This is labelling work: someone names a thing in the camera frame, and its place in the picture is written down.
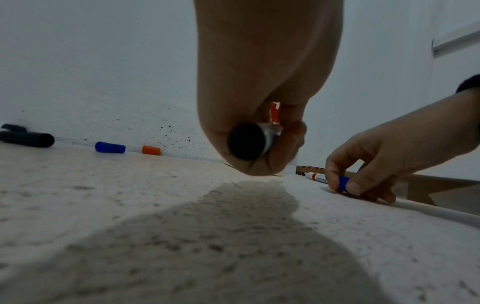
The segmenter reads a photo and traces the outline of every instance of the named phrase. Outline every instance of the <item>speckled floor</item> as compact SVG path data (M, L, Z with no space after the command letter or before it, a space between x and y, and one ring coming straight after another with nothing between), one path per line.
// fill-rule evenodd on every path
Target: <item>speckled floor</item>
M480 303L480 230L294 175L0 143L0 303Z

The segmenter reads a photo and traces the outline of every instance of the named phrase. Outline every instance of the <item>black sleeve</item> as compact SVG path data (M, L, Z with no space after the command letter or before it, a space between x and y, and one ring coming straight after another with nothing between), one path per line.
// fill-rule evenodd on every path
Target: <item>black sleeve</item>
M471 88L476 88L476 87L480 87L480 74L472 76L472 77L468 78L467 80L465 80L464 82L462 82L458 86L458 89L456 90L455 93L459 93L461 91L465 91L465 90L468 90L468 89L471 89Z

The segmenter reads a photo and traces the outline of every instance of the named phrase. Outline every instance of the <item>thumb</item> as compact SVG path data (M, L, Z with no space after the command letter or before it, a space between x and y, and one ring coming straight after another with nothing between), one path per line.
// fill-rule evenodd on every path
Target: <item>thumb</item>
M375 157L370 164L361 169L346 184L346 190L353 195L360 195L378 186L382 181L395 173L391 161L383 157Z

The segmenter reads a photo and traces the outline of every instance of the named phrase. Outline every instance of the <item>white floor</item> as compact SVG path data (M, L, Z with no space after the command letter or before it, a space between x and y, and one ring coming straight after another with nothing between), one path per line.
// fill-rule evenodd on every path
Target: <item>white floor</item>
M480 303L480 230L213 162L0 143L0 303Z

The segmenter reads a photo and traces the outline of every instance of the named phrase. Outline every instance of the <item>orange marker cap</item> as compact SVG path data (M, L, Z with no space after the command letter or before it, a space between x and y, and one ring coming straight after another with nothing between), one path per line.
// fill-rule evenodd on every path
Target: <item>orange marker cap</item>
M141 149L141 152L143 154L151 154L151 155L161 155L162 154L162 151L160 150L160 148L151 147L151 146L143 146L143 148Z

